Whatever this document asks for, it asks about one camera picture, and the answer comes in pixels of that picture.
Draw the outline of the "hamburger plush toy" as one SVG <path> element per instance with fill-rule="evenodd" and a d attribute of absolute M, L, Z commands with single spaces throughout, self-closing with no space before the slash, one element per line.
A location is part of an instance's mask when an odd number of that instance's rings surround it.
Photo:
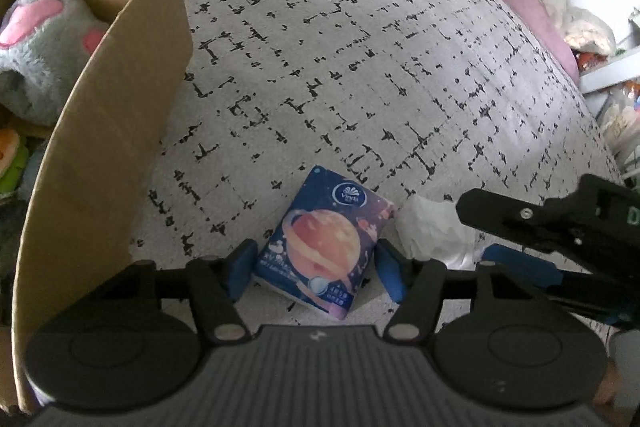
<path fill-rule="evenodd" d="M 6 197 L 20 184 L 29 160 L 29 150 L 25 139 L 10 128 L 1 129 L 0 142 L 0 191 L 1 196 Z"/>

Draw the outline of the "pink pillow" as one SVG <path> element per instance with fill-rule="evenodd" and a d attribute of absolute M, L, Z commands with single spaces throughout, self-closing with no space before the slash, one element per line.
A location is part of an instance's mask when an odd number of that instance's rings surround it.
<path fill-rule="evenodd" d="M 544 5 L 539 0 L 502 0 L 528 27 L 562 66 L 568 77 L 578 83 L 579 70 L 570 46 L 554 26 Z"/>

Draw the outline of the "brown cardboard box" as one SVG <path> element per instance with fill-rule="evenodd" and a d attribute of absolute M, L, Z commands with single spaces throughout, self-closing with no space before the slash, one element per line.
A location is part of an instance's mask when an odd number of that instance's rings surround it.
<path fill-rule="evenodd" d="M 183 0 L 86 2 L 110 27 L 52 130 L 26 212 L 1 332 L 4 409 L 37 410 L 30 336 L 129 265 L 142 184 L 192 55 Z"/>

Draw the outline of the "blue tissue pack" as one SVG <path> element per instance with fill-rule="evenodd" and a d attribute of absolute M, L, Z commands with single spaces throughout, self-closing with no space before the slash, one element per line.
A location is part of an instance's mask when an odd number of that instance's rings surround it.
<path fill-rule="evenodd" d="M 395 205 L 321 166 L 310 169 L 254 268 L 254 277 L 335 320 L 349 312 Z"/>

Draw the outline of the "white cloth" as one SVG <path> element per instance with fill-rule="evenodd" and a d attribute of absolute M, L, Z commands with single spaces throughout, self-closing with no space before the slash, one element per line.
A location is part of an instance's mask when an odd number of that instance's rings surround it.
<path fill-rule="evenodd" d="M 472 265 L 476 232 L 462 225 L 453 202 L 412 195 L 398 211 L 395 228 L 408 259 L 437 260 L 450 270 Z"/>

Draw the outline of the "grey patterned bed cover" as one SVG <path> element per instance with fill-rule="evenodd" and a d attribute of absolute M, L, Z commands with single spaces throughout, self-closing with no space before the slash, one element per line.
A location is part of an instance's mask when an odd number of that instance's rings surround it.
<path fill-rule="evenodd" d="M 162 269 L 265 243 L 314 166 L 401 205 L 538 204 L 620 170 L 502 0 L 184 0 L 193 41 L 129 242 Z"/>

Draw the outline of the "grey cat paw plush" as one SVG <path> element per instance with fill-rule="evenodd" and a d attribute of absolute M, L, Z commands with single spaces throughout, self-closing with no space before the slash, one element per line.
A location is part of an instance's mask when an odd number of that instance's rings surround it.
<path fill-rule="evenodd" d="M 1 104 L 54 126 L 107 31 L 85 0 L 16 0 L 1 24 Z"/>

